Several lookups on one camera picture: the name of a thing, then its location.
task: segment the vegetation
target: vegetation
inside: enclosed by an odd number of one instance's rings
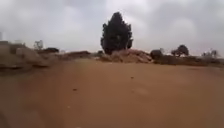
[[[43,43],[42,40],[34,42],[34,49],[35,50],[42,50],[43,47],[44,47],[44,43]]]
[[[173,56],[179,56],[179,57],[181,55],[189,56],[189,50],[188,50],[187,46],[180,45],[176,50],[172,50],[171,54]]]
[[[52,48],[52,47],[49,47],[49,48],[46,48],[44,50],[42,50],[44,53],[59,53],[59,49],[57,48]]]
[[[103,55],[103,51],[102,50],[99,50],[98,52],[97,52],[97,56],[102,56]]]
[[[103,24],[101,46],[106,54],[132,47],[131,25],[123,21],[120,12],[113,14],[108,24]]]
[[[219,52],[217,50],[211,50],[210,52],[204,52],[202,57],[204,58],[217,58],[219,56]]]
[[[162,58],[162,56],[163,56],[163,51],[162,51],[162,49],[155,49],[155,50],[152,50],[152,51],[150,52],[150,56],[151,56],[151,58],[154,59],[154,60],[156,60],[156,59],[160,59],[160,58]]]

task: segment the distant tree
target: distant tree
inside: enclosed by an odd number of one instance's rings
[[[103,54],[102,50],[97,51],[97,54]]]
[[[219,52],[217,50],[212,50],[211,54],[212,54],[213,58],[217,58],[219,56]]]
[[[161,49],[155,49],[150,52],[150,56],[154,60],[160,59],[161,57],[163,57],[163,53],[162,53]]]
[[[187,46],[185,46],[185,45],[180,45],[177,48],[177,51],[179,52],[179,55],[189,56],[189,50],[188,50]]]
[[[177,49],[172,50],[171,54],[173,56],[181,56],[181,55],[185,55],[185,56],[189,56],[189,50],[185,45],[180,45]]]
[[[44,44],[43,44],[42,40],[34,42],[34,49],[35,50],[42,50],[43,47],[44,47]]]
[[[217,50],[211,50],[210,52],[204,52],[201,56],[204,58],[217,58],[219,52]]]
[[[58,48],[49,47],[49,48],[44,49],[43,52],[44,53],[59,53],[59,49]]]
[[[132,47],[131,25],[123,21],[120,12],[113,14],[108,24],[103,24],[101,46],[106,54]]]

